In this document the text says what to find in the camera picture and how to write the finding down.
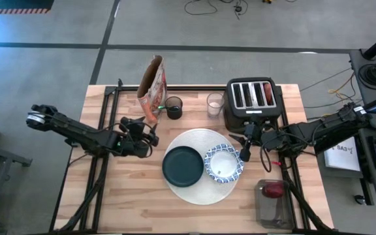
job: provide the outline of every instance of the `dark green plate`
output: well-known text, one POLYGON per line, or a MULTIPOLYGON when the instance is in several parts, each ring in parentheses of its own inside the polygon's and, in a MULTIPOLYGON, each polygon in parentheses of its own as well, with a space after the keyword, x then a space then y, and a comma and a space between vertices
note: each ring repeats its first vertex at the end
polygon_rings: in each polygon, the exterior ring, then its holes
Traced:
POLYGON ((201 155, 193 148, 180 146, 170 150, 162 163, 163 175, 176 187, 188 187, 196 183, 204 171, 201 155))

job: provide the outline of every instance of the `cup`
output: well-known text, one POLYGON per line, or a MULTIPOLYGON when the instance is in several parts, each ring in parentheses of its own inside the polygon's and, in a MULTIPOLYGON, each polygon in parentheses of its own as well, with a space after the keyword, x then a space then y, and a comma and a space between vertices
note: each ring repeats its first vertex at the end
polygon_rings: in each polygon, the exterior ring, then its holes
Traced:
POLYGON ((182 117, 182 100, 178 97, 169 97, 164 102, 166 106, 166 114, 172 120, 182 117))
POLYGON ((216 118, 220 114, 225 101, 220 93, 211 93, 207 97, 207 115, 210 118, 216 118))

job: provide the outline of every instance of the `plate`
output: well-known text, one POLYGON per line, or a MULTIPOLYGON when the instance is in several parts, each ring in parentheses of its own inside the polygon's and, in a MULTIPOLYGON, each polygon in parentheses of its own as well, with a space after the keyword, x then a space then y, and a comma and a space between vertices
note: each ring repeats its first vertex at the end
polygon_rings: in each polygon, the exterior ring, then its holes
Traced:
POLYGON ((196 183, 204 171, 201 155, 193 148, 180 146, 170 150, 162 162, 163 176, 177 187, 196 183))
POLYGON ((228 144, 219 144, 206 153, 204 166, 209 176, 218 183, 235 181, 243 172, 244 162, 239 151, 228 144))
MULTIPOLYGON (((207 151, 218 144, 231 145, 230 141, 218 132, 209 129, 191 129, 181 133, 171 141, 164 155, 176 147, 187 146, 195 149, 201 155, 204 162, 207 151)), ((238 182, 236 180, 230 183, 217 183, 208 175, 205 167, 200 180, 189 187, 177 187, 166 180, 166 178, 164 180, 176 196, 196 205, 210 205, 224 200, 224 198, 231 194, 238 182)))

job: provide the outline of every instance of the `white round placemat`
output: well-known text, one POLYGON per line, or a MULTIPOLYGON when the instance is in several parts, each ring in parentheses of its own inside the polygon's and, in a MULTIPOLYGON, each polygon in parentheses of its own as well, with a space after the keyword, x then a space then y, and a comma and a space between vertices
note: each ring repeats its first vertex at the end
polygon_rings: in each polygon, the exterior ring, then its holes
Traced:
MULTIPOLYGON (((218 144, 231 143, 221 134, 209 129, 192 129, 177 136, 168 146, 165 155, 173 148, 188 146, 199 152, 204 160, 206 153, 218 144)), ((226 198, 234 189, 237 180, 228 183, 217 183, 205 171, 200 180, 189 187, 176 187, 165 180, 170 190, 181 199, 197 205, 210 205, 226 198)))

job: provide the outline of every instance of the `clear plastic container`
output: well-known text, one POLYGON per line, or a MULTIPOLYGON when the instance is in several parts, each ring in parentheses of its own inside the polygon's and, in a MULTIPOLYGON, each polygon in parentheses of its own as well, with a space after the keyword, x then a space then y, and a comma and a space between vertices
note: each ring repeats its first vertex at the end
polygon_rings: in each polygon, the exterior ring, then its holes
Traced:
POLYGON ((293 229, 289 185, 283 180, 260 180, 255 187, 256 220, 264 228, 293 229))

